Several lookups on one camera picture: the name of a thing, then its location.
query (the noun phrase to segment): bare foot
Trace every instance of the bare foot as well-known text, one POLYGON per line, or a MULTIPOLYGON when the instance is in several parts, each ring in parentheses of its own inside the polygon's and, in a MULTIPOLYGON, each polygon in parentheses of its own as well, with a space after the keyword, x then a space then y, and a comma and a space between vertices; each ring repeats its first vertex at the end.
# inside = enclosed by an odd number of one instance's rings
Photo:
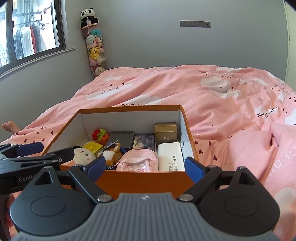
POLYGON ((21 131, 20 128, 17 127, 16 123, 14 123, 12 120, 10 122, 7 122, 7 123, 4 123, 2 125, 2 128, 5 130, 5 131, 9 131, 9 132, 12 132, 13 134, 21 131))

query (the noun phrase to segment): pink bedding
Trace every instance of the pink bedding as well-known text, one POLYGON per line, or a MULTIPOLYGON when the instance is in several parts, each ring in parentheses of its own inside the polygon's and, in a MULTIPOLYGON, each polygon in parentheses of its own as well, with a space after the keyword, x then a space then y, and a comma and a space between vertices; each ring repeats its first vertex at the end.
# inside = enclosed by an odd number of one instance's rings
POLYGON ((4 143, 46 147, 78 109, 145 104, 181 104, 200 162, 224 170, 247 166, 280 206, 275 234, 282 240, 296 235, 296 92, 267 71, 204 65, 108 70, 4 143))

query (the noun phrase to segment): pink backpack keychain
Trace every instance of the pink backpack keychain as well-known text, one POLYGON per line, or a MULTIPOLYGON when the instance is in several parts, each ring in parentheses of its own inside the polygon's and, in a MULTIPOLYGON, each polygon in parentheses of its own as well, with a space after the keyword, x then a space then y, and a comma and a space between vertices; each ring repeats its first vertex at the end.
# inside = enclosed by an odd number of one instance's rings
POLYGON ((158 172, 157 155, 149 149, 132 149, 122 156, 116 171, 158 172))

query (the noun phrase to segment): cardboard box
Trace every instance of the cardboard box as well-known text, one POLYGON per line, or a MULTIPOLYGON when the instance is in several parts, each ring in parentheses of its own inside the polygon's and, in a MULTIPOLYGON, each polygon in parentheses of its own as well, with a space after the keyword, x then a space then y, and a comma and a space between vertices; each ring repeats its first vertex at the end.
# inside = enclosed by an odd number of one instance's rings
MULTIPOLYGON (((47 152, 84 146, 92 139, 94 130, 103 128, 112 131, 134 131, 153 133, 155 123, 176 122, 178 140, 185 159, 191 156, 198 160, 194 142, 189 130, 185 111, 181 105, 123 106, 79 110, 62 128, 47 152)), ((96 182, 100 188, 118 198, 120 193, 163 193, 171 192, 175 198, 193 185, 184 171, 178 172, 120 172, 106 170, 96 182)))

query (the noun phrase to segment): window frame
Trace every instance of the window frame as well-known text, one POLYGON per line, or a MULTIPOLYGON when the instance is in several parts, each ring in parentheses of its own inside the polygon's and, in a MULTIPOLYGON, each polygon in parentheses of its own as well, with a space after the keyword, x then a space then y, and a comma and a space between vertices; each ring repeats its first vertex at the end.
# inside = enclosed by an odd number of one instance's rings
POLYGON ((10 63, 0 67, 0 75, 29 61, 43 57, 48 54, 52 54, 61 50, 66 49, 66 43, 64 38, 63 31, 63 22, 62 22, 62 9, 61 9, 61 0, 53 0, 56 16, 56 32, 59 41, 59 47, 41 51, 39 53, 32 54, 30 56, 24 57, 20 60, 17 60, 15 53, 15 46, 13 41, 13 21, 12 21, 12 12, 13 12, 13 0, 8 0, 6 2, 6 42, 7 42, 7 51, 10 63))

